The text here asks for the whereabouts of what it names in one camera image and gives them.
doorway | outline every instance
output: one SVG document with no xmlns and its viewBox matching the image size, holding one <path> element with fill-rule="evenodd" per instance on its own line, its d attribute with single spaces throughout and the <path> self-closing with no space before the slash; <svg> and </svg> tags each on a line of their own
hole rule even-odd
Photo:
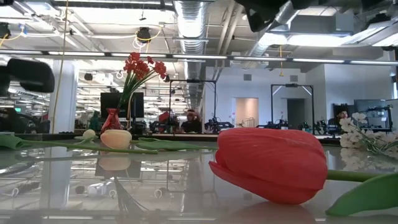
<svg viewBox="0 0 398 224">
<path fill-rule="evenodd" d="M 235 98 L 235 100 L 235 127 L 256 127 L 259 123 L 259 99 Z"/>
<path fill-rule="evenodd" d="M 305 99 L 287 99 L 287 122 L 289 129 L 299 129 L 305 121 Z"/>
</svg>

tulip stem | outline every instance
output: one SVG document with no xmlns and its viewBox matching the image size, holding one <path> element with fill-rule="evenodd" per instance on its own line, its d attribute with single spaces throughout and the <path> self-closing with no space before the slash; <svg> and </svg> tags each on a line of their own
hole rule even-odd
<svg viewBox="0 0 398 224">
<path fill-rule="evenodd" d="M 351 172 L 342 170 L 328 170 L 328 180 L 342 180 L 353 182 L 365 182 L 380 174 L 364 173 L 364 172 Z"/>
<path fill-rule="evenodd" d="M 30 140 L 21 140 L 23 144 L 35 144 L 35 145 L 42 145 L 42 146 L 62 146 L 62 147 L 69 147 L 73 149 L 89 149 L 94 151 L 101 151 L 101 152 L 125 152 L 125 153 L 138 153 L 138 154 L 157 154 L 157 151 L 153 150 L 139 150 L 139 149 L 110 149 L 110 148 L 103 148 L 103 147 L 95 147 L 95 146 L 84 146 L 78 144 L 67 144 L 67 143 L 60 143 L 60 142 L 52 142 L 52 141 L 30 141 Z"/>
</svg>

red vase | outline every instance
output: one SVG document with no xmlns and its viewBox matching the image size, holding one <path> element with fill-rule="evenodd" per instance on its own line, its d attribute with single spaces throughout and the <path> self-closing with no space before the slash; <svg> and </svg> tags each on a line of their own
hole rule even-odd
<svg viewBox="0 0 398 224">
<path fill-rule="evenodd" d="M 106 118 L 104 125 L 102 125 L 101 134 L 109 129 L 122 129 L 122 124 L 119 120 L 120 110 L 115 108 L 107 108 L 106 111 L 108 112 L 108 117 Z"/>
</svg>

white column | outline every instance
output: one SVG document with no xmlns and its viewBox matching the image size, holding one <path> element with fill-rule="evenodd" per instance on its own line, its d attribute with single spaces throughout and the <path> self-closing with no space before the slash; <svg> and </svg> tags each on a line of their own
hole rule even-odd
<svg viewBox="0 0 398 224">
<path fill-rule="evenodd" d="M 62 131 L 73 132 L 75 129 L 76 93 L 79 69 L 72 61 L 64 61 L 61 84 L 58 90 L 57 86 L 60 78 L 61 61 L 54 60 L 52 68 L 55 77 L 55 90 L 50 97 L 49 120 L 55 122 L 55 126 L 53 132 L 52 124 L 50 125 L 50 133 L 55 134 Z M 57 91 L 59 91 L 57 110 L 54 114 Z"/>
</svg>

glass table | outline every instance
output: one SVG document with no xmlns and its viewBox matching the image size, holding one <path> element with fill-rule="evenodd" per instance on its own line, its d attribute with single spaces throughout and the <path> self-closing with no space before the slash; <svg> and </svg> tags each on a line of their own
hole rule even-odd
<svg viewBox="0 0 398 224">
<path fill-rule="evenodd" d="M 329 169 L 347 168 L 341 148 L 324 149 Z M 21 162 L 0 169 L 0 223 L 398 222 L 396 208 L 351 217 L 326 216 L 324 211 L 357 186 L 355 182 L 327 181 L 323 190 L 301 206 L 266 202 L 217 178 L 208 165 L 214 160 L 211 151 L 100 156 L 46 147 L 13 156 Z M 110 172 L 98 165 L 99 159 L 113 159 L 117 164 L 129 160 L 130 164 L 125 170 Z"/>
</svg>

